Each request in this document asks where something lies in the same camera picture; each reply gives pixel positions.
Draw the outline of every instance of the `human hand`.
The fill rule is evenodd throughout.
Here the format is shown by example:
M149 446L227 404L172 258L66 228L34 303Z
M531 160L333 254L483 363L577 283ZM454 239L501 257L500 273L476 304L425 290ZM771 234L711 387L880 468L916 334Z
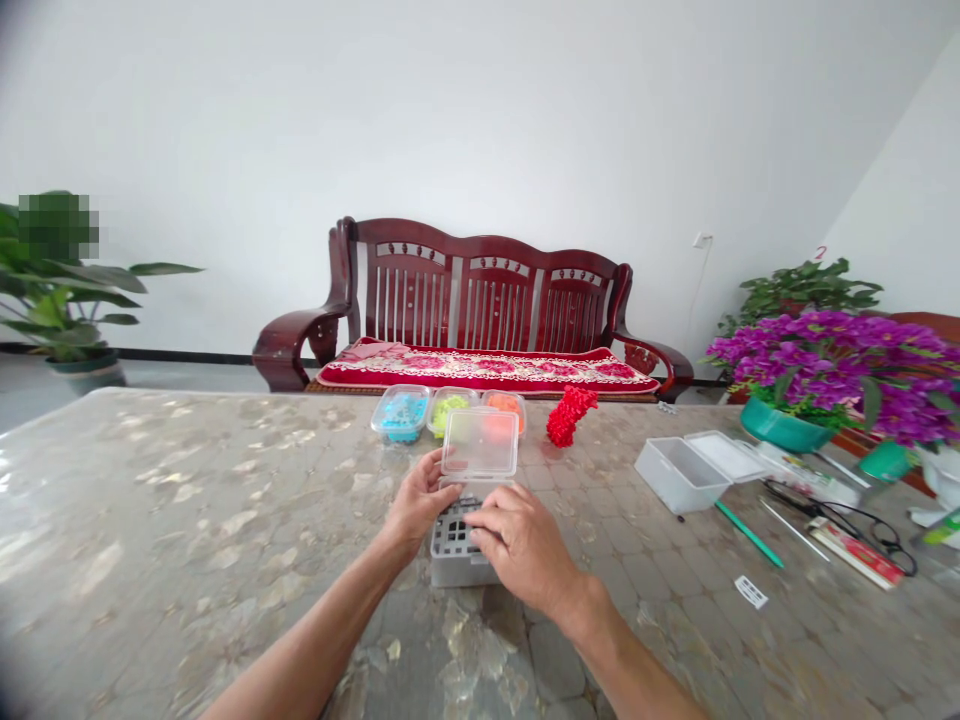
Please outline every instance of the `human hand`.
M533 493L501 485L463 520L474 526L470 539L507 590L555 622L566 614L584 573L573 564L556 520Z
M404 478L380 531L391 546L402 552L404 565L416 557L423 536L433 527L437 516L460 497L463 490L458 484L439 488L442 453L442 448L427 453Z

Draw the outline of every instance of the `red beaded object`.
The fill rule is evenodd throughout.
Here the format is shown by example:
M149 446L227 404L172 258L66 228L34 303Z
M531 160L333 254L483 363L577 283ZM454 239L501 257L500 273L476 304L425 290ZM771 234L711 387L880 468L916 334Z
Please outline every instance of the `red beaded object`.
M573 445L573 433L577 429L577 423L592 407L597 407L597 393L566 385L560 404L547 419L547 435L550 441L557 447Z

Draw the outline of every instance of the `baseboard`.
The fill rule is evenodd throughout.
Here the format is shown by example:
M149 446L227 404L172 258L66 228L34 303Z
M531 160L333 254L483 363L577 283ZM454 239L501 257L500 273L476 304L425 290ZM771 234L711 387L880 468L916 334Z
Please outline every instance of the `baseboard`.
M10 353L12 355L26 355L36 350L36 345L21 342L0 342L0 352ZM253 365L253 357L250 355L232 355L229 353L194 353L182 350L142 350L140 348L114 348L120 353L123 360L156 360L159 362L192 362L203 363L206 365ZM313 358L303 358L303 366L306 368L319 368L318 363ZM654 378L663 382L666 378ZM703 380L697 378L693 381L694 387L726 387L727 384L721 380Z

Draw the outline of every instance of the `table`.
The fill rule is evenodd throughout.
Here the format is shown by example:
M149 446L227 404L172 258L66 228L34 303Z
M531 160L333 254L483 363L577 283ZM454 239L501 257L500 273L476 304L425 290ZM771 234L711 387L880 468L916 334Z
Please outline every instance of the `table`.
M4 675L37 717L192 717L378 530L438 441L383 445L375 398L105 390L0 439ZM732 430L738 408L602 404L576 444L528 405L517 480L580 567L717 718L943 717L960 605L927 577L884 593L827 565L756 501L680 523L633 470L647 437ZM878 498L894 524L908 487ZM746 575L760 611L733 587ZM439 590L426 549L377 610L331 717L612 717L573 648L502 587Z

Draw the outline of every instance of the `red wooden bench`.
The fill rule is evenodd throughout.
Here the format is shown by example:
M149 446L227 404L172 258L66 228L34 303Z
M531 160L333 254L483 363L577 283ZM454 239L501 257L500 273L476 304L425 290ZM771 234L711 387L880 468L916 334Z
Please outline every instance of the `red wooden bench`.
M624 325L633 283L617 265L587 250L542 252L499 235L456 238L412 220L356 222L330 230L331 288L326 304L282 315L261 332L253 363L272 392L320 390L300 359L304 341L321 366L336 356L346 318L360 337L360 264L366 265L365 333L427 347L580 353L624 343L625 361L666 379L640 401L674 402L693 381L677 350L634 337Z

